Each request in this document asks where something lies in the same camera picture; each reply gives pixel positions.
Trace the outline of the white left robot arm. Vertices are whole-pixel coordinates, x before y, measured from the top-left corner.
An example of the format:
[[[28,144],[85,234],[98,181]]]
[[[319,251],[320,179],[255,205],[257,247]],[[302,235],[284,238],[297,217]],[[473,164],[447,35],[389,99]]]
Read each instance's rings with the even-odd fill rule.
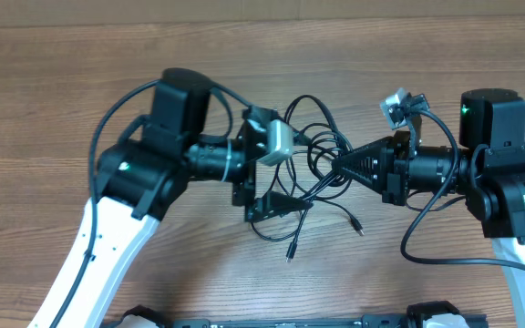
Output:
[[[168,68],[151,81],[150,113],[118,141],[88,155],[90,196],[74,244],[32,320],[35,327],[98,327],[130,264],[193,181],[232,185],[232,204],[249,223],[307,210],[311,202],[256,193],[256,168],[288,160],[310,139],[273,109],[244,103],[242,126],[204,133],[212,98],[234,93],[203,74]]]

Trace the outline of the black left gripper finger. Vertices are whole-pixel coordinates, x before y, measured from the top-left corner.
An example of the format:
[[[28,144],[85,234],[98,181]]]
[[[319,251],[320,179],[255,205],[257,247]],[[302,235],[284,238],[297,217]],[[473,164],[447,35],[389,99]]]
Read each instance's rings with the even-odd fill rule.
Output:
[[[309,210],[313,204],[276,191],[268,191],[251,206],[251,221],[263,221],[294,211]]]
[[[291,128],[291,141],[294,146],[309,146],[312,141],[302,131]]]

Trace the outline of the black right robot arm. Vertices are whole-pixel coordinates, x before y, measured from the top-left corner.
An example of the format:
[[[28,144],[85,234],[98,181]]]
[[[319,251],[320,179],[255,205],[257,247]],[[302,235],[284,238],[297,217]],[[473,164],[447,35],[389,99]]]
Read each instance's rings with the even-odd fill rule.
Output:
[[[457,137],[431,112],[423,94],[400,88],[380,107],[394,135],[335,159],[334,172],[397,206],[419,192],[431,193],[403,236],[401,254],[426,265],[501,267],[516,323],[525,327],[525,100],[503,88],[463,93]],[[448,194],[464,197],[468,212],[492,243],[494,258],[439,259],[408,253],[407,242],[419,222]]]

